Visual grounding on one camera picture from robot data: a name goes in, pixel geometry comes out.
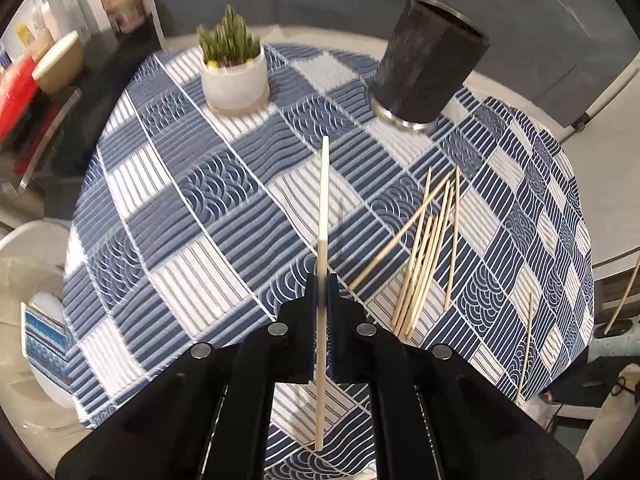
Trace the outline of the white cactus pot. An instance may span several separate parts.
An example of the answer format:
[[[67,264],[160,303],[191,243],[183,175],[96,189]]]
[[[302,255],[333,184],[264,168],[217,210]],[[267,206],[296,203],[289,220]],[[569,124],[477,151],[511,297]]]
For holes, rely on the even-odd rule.
[[[213,68],[201,62],[200,69],[205,99],[220,108],[249,106],[258,100],[265,88],[269,88],[264,46],[258,57],[246,64]]]

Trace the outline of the wooden stick off table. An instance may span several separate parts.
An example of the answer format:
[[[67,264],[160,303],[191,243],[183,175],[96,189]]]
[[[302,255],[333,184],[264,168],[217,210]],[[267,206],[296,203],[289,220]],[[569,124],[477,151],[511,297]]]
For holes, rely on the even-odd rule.
[[[634,286],[634,280],[636,279],[638,272],[640,269],[640,256],[638,255],[636,264],[634,265],[634,268],[632,269],[631,272],[631,276],[628,280],[627,286],[624,290],[623,296],[622,298],[620,298],[620,302],[618,303],[617,308],[615,309],[612,318],[610,318],[610,320],[608,321],[608,324],[606,324],[605,326],[605,330],[604,330],[604,336],[608,336],[608,333],[610,332],[610,330],[612,330],[612,327],[614,325],[614,323],[617,321],[618,316],[620,315],[620,311],[623,309],[623,306],[629,296],[629,293],[632,289],[632,286]]]

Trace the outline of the wooden chopstick at table edge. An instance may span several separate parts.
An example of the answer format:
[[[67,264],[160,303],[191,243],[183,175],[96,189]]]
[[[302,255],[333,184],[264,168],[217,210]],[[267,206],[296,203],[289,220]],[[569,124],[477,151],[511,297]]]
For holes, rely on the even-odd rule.
[[[516,393],[514,398],[514,403],[516,405],[520,405],[522,403],[521,397],[525,382],[526,370],[528,367],[528,358],[530,351],[530,342],[532,341],[532,325],[533,325],[533,310],[534,310],[534,293],[531,292],[529,294],[528,300],[528,309],[527,309],[527,318],[526,318],[526,336],[525,336],[525,346],[523,352],[523,361],[520,372],[518,373],[518,385],[516,386]]]

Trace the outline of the glass candle jar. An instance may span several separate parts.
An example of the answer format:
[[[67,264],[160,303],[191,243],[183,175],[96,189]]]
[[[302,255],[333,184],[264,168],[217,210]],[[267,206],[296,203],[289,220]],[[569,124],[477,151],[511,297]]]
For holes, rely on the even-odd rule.
[[[119,35],[128,35],[142,26],[146,19],[143,0],[100,0],[111,28]]]

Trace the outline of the beige bowl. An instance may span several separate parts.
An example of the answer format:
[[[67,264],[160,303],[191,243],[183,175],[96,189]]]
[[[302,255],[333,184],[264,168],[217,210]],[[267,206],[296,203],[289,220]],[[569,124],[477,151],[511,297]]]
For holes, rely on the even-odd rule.
[[[32,79],[43,93],[54,96],[75,80],[84,62],[84,45],[74,30],[58,40],[40,58],[32,71]]]

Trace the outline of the wooden chopstick in pile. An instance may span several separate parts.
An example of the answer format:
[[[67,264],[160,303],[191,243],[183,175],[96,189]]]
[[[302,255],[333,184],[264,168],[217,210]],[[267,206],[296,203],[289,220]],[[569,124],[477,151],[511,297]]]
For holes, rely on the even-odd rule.
[[[428,192],[430,192],[431,180],[432,180],[432,170],[430,168],[427,171],[427,175],[426,175],[425,188],[423,193],[423,203],[426,203]],[[396,307],[394,310],[394,315],[392,317],[392,327],[393,327],[394,333],[396,333],[396,330],[398,330],[402,307],[405,304],[407,289],[409,286],[409,282],[411,280],[414,264],[416,263],[416,254],[418,253],[418,250],[419,250],[420,238],[423,232],[423,221],[424,221],[424,211],[421,212],[420,217],[418,219],[418,226],[416,227],[416,236],[414,237],[410,258],[405,268],[404,279],[402,280],[400,292],[398,294]]]
[[[451,201],[452,184],[449,180],[445,186],[444,196],[442,196],[442,206],[440,207],[435,234],[432,236],[430,249],[427,251],[426,265],[424,266],[423,272],[420,276],[418,294],[416,295],[416,299],[412,302],[409,322],[407,327],[404,329],[404,335],[407,339],[412,337],[413,331],[416,328],[416,322],[418,322],[418,318],[420,318],[428,286],[430,286],[431,280],[433,279],[438,254],[442,247],[442,236],[446,230],[447,220],[450,215]]]
[[[406,338],[412,323],[413,310],[421,297],[421,289],[425,283],[428,268],[430,267],[432,252],[439,236],[440,225],[442,224],[442,214],[438,217],[429,218],[427,225],[431,228],[424,239],[418,252],[418,258],[411,275],[409,289],[405,304],[402,306],[400,325],[398,335],[400,338]]]

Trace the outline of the long diagonal wooden chopstick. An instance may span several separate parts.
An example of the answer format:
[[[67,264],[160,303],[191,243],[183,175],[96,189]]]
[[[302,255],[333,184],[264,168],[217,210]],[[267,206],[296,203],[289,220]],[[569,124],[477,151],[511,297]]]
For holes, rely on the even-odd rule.
[[[436,185],[431,193],[428,194],[422,204],[418,207],[418,209],[413,213],[413,215],[406,221],[406,223],[399,229],[399,231],[390,239],[389,242],[386,243],[384,247],[369,261],[369,263],[361,270],[361,272],[354,278],[348,285],[350,289],[355,289],[360,286],[360,284],[366,279],[366,277],[384,260],[384,258],[388,255],[388,253],[400,243],[401,239],[405,236],[405,234],[410,230],[410,228],[419,220],[421,214],[427,210],[428,206],[434,198],[438,195],[440,190],[446,185],[446,183],[450,180],[452,175],[454,174],[454,170],[450,170],[448,174]]]

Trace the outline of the red ribbed container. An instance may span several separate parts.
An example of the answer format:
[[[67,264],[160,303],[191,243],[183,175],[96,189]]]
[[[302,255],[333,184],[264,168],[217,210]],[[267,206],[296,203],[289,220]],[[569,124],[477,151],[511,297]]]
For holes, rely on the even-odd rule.
[[[23,55],[1,77],[0,140],[9,137],[21,120],[38,91],[32,72],[37,63],[30,55]]]

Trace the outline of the blue patterned box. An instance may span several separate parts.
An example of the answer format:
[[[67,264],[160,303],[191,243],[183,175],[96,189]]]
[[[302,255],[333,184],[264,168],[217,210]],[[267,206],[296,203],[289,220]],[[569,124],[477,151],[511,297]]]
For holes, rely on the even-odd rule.
[[[23,356],[58,388],[70,393],[66,326],[31,304],[21,304]]]

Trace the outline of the blue white patterned tablecloth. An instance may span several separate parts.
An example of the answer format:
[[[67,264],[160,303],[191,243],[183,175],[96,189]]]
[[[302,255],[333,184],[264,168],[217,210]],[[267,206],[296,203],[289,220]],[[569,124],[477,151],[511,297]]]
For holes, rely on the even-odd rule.
[[[514,403],[533,292],[522,403],[550,385],[593,329],[591,243],[558,141],[521,110],[468,89],[434,132],[403,132],[371,110],[370,56],[296,44],[265,55],[271,96],[257,113],[214,114],[189,49],[150,55],[108,118],[64,283],[68,376],[89,434],[194,344],[238,344],[303,297],[307,278],[317,281],[324,136],[328,281],[341,297],[404,344],[446,344]],[[457,167],[458,254],[444,312]],[[348,285],[422,204],[430,168],[428,194],[454,170],[450,215],[416,328],[400,338],[392,317],[418,222],[359,287]],[[334,382],[328,358],[323,450],[314,449],[316,323],[317,304],[314,374],[274,387],[259,479],[378,478],[369,388]]]

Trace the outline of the black side cabinet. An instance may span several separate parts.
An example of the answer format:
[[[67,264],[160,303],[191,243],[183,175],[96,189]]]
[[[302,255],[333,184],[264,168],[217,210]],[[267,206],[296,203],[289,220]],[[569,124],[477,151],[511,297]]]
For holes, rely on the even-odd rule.
[[[69,87],[34,95],[1,140],[3,223],[72,216],[107,119],[138,66],[159,48],[149,16],[128,35],[101,32],[86,45],[84,67]]]

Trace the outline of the green cactus plant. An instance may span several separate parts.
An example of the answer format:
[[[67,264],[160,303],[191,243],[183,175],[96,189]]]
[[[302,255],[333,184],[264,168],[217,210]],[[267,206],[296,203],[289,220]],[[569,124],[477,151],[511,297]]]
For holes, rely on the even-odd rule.
[[[257,58],[262,50],[259,37],[247,29],[244,18],[230,4],[215,27],[198,25],[196,36],[207,67],[240,66]]]

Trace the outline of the white round stool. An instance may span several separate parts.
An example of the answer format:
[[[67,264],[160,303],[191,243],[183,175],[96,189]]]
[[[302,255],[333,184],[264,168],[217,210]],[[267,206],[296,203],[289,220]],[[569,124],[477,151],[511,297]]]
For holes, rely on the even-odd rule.
[[[47,471],[89,430],[70,392],[63,307],[68,229],[32,221],[1,239],[1,408]]]

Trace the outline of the wooden pot coaster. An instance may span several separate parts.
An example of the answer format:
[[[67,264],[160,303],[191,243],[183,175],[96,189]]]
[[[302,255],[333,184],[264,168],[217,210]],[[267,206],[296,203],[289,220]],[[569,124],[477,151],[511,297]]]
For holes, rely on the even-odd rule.
[[[269,104],[270,90],[269,88],[265,88],[262,95],[258,98],[257,101],[250,104],[249,106],[244,106],[240,108],[220,108],[206,100],[206,104],[208,108],[215,114],[226,116],[226,117],[241,117],[249,114],[254,114],[266,108]]]

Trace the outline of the grey sofa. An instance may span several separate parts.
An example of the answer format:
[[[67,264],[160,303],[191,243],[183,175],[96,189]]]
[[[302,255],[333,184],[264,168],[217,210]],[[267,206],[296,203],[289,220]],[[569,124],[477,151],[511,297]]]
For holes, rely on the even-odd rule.
[[[213,24],[233,6],[253,26],[308,26],[386,39],[407,0],[154,0],[168,37]],[[617,0],[437,0],[490,41],[480,72],[561,125],[578,118],[639,51]]]

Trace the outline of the black cylindrical utensil holder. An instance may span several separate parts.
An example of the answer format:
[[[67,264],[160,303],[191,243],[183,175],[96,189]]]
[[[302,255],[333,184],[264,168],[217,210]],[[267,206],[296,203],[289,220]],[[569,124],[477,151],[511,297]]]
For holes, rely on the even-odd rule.
[[[373,113],[401,131],[430,134],[490,46],[484,32],[438,0],[407,0],[368,84]]]

